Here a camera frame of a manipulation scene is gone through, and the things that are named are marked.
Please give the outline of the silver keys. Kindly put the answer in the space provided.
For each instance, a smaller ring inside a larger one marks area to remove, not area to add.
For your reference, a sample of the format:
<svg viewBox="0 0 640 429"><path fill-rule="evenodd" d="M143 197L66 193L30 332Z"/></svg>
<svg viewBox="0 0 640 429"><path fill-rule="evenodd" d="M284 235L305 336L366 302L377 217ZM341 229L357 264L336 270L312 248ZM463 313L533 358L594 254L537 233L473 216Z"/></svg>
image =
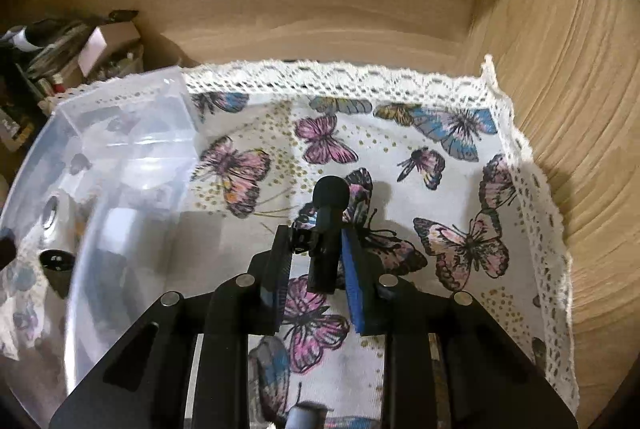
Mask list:
<svg viewBox="0 0 640 429"><path fill-rule="evenodd" d="M288 411L285 429L323 429L330 409L320 403L303 401Z"/></svg>

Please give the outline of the butterfly print lace cloth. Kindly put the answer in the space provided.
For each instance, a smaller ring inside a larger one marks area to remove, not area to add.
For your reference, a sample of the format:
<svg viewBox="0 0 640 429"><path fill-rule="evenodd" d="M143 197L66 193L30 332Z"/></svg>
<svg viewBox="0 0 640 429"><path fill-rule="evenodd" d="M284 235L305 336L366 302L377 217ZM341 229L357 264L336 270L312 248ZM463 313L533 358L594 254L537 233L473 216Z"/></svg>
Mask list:
<svg viewBox="0 0 640 429"><path fill-rule="evenodd" d="M238 273L279 224L310 220L312 186L336 174L356 189L364 243L427 293L448 286L413 222L451 234L457 288L578 408L561 215L491 62L458 79L280 60L178 69L203 144L164 291L195 296Z"/></svg>

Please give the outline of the black small microphone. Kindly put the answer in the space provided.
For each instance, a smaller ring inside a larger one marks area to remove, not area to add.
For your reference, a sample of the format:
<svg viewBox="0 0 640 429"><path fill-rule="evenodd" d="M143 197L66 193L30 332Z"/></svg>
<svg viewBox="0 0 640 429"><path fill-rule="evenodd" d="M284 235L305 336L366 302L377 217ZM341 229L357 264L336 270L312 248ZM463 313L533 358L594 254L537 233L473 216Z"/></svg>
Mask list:
<svg viewBox="0 0 640 429"><path fill-rule="evenodd" d="M312 227L302 221L293 224L296 253L310 256L308 289L313 293L334 293L338 261L342 254L343 212L349 202L349 187L344 178L328 175L320 178L312 193Z"/></svg>

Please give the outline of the dark wine bottle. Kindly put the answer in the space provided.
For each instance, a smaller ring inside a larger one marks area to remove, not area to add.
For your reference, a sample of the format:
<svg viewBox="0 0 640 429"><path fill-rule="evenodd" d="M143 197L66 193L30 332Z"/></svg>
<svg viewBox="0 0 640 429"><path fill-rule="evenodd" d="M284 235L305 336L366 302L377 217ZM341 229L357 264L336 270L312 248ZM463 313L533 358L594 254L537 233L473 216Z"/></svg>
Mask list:
<svg viewBox="0 0 640 429"><path fill-rule="evenodd" d="M1 142L9 152L29 150L42 128L41 111L16 58L1 47Z"/></svg>

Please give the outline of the small pink box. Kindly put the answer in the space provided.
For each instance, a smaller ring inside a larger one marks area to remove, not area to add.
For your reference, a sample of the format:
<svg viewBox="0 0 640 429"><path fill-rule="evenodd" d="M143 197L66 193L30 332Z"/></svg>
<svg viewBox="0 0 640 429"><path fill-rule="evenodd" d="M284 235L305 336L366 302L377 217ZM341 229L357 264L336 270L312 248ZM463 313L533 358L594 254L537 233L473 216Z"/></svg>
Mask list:
<svg viewBox="0 0 640 429"><path fill-rule="evenodd" d="M137 43L140 33L133 22L112 22L94 28L78 55L78 66L88 77L112 54Z"/></svg>

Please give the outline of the stack of books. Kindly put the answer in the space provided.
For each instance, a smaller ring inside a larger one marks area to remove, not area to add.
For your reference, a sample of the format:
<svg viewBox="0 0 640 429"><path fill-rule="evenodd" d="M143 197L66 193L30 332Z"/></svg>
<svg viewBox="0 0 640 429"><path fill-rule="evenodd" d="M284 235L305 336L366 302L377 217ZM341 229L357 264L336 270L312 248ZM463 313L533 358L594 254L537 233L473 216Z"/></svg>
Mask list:
<svg viewBox="0 0 640 429"><path fill-rule="evenodd" d="M30 60L24 70L32 83L46 80L55 93L65 90L65 80L77 67L72 67L87 43L94 25L85 20L50 20L55 24L53 33L44 42L44 47Z"/></svg>

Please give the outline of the clear plastic storage bin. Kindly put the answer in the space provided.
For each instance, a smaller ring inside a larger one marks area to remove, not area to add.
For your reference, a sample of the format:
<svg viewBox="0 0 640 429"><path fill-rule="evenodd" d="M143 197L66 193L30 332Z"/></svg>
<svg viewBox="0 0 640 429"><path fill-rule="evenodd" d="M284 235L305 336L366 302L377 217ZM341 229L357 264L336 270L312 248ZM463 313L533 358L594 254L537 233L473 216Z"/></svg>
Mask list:
<svg viewBox="0 0 640 429"><path fill-rule="evenodd" d="M64 96L1 212L1 397L50 423L65 398L163 293L181 206L203 140L178 68ZM76 258L61 299L39 262L42 209L76 204Z"/></svg>

